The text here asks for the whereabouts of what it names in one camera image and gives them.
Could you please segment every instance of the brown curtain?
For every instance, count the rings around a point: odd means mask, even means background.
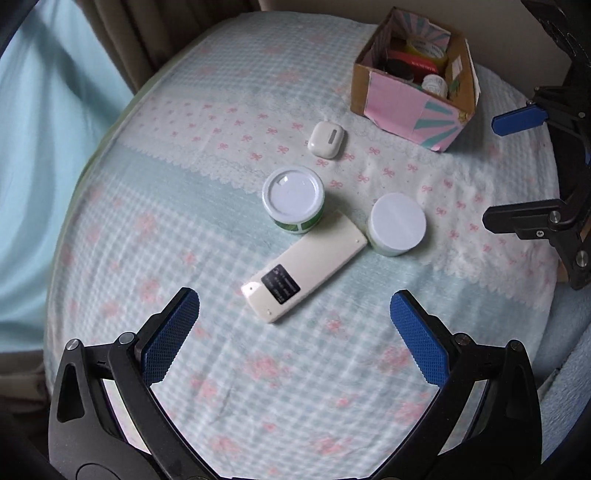
[[[77,3],[134,93],[208,28],[259,9],[256,0],[77,0]]]

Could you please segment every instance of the round container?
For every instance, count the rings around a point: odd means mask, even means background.
[[[405,61],[388,59],[384,63],[384,71],[402,80],[414,81],[413,69]]]
[[[290,233],[306,233],[322,216],[324,185],[299,165],[278,168],[265,180],[262,202],[273,221]]]
[[[369,214],[368,239],[374,250],[385,257],[396,257],[416,247],[426,230],[423,209],[402,193],[387,193]]]
[[[405,50],[411,55],[418,55],[419,57],[431,60],[437,67],[439,73],[441,73],[447,65],[447,55],[441,47],[438,47],[424,38],[409,37],[407,39]]]
[[[447,82],[445,81],[445,78],[440,77],[439,75],[427,75],[423,79],[423,84],[421,87],[423,90],[434,93],[435,95],[439,95],[440,97],[447,98]]]

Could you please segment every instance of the blue textured pad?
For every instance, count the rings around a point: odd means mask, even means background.
[[[447,352],[439,344],[416,309],[400,293],[390,302],[390,318],[413,355],[427,382],[439,388],[449,377]]]
[[[179,302],[143,351],[142,374],[146,385],[164,379],[197,317],[199,296],[191,291]]]

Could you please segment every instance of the white remote control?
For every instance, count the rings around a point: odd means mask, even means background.
[[[363,233],[340,211],[309,233],[242,286],[256,314],[272,323],[306,298],[367,245]]]

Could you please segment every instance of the wall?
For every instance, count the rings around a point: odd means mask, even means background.
[[[562,84],[569,68],[567,55],[519,0],[261,0],[262,9],[331,14],[376,24],[392,6],[462,30],[474,61],[528,96],[536,85]]]

